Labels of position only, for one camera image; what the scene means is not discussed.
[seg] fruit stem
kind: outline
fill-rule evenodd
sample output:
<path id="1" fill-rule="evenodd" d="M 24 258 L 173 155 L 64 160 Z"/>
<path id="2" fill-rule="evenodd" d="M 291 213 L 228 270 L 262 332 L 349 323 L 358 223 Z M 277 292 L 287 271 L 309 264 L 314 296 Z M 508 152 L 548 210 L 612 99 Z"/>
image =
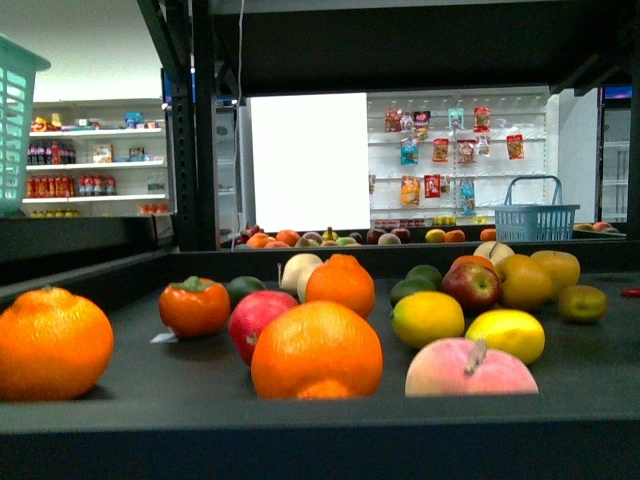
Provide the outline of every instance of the fruit stem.
<path id="1" fill-rule="evenodd" d="M 187 292 L 204 292 L 207 288 L 216 282 L 208 281 L 203 282 L 202 279 L 196 275 L 192 275 L 182 283 L 172 283 L 173 288 L 179 290 L 186 290 Z"/>
<path id="2" fill-rule="evenodd" d="M 476 371 L 476 368 L 480 366 L 480 364 L 484 361 L 487 356 L 487 342 L 481 338 L 476 342 L 469 353 L 469 358 L 467 358 L 467 364 L 464 366 L 464 373 L 467 375 L 473 375 Z"/>

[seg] blue basket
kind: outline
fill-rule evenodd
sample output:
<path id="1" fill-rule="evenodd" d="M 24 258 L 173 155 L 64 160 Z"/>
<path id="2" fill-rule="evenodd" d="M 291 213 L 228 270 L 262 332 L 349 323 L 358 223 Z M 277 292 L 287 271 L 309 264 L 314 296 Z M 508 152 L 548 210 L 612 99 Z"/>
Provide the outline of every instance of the blue basket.
<path id="1" fill-rule="evenodd" d="M 552 205 L 513 205 L 511 192 L 521 180 L 551 179 L 556 183 Z M 580 205 L 562 205 L 562 183 L 553 175 L 526 175 L 514 178 L 504 205 L 495 207 L 496 238 L 500 242 L 570 240 Z"/>
<path id="2" fill-rule="evenodd" d="M 0 216 L 25 195 L 36 72 L 51 64 L 0 34 Z"/>

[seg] yellow lemon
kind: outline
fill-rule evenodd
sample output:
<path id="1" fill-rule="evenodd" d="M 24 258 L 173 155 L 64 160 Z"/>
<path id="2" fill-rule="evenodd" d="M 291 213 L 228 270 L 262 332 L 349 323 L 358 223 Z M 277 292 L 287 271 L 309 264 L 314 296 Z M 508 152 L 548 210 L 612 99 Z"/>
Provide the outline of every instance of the yellow lemon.
<path id="1" fill-rule="evenodd" d="M 428 343 L 464 333 L 464 314 L 458 301 L 442 292 L 407 295 L 393 308 L 391 326 L 398 338 L 420 349 Z"/>
<path id="2" fill-rule="evenodd" d="M 484 312 L 471 322 L 465 337 L 487 342 L 487 347 L 510 353 L 529 365 L 544 350 L 544 328 L 530 313 L 498 309 Z"/>

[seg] white wall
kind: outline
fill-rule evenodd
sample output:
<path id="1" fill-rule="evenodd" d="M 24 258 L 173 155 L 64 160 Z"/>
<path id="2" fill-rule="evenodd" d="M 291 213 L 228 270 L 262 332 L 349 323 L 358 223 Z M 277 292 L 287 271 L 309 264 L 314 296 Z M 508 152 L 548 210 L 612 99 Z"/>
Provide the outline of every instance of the white wall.
<path id="1" fill-rule="evenodd" d="M 593 222 L 596 215 L 598 92 L 583 97 L 573 90 L 560 94 L 558 178 L 563 203 L 578 204 L 575 221 Z"/>
<path id="2" fill-rule="evenodd" d="M 135 0 L 0 0 L 0 33 L 51 62 L 36 76 L 36 102 L 162 95 Z"/>

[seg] basket handle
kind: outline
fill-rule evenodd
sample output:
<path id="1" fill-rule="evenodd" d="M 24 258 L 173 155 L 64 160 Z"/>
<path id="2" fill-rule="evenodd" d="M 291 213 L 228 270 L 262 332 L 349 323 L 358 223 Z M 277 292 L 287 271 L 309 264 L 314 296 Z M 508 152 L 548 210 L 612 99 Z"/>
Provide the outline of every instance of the basket handle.
<path id="1" fill-rule="evenodd" d="M 546 179 L 551 179 L 556 182 L 556 188 L 553 191 L 553 199 L 551 200 L 551 204 L 562 205 L 562 183 L 560 182 L 560 179 L 555 175 L 521 175 L 519 177 L 514 178 L 513 180 L 511 180 L 511 183 L 509 184 L 509 188 L 507 189 L 507 196 L 504 199 L 504 204 L 511 205 L 512 203 L 511 189 L 516 182 L 520 180 L 546 180 Z"/>

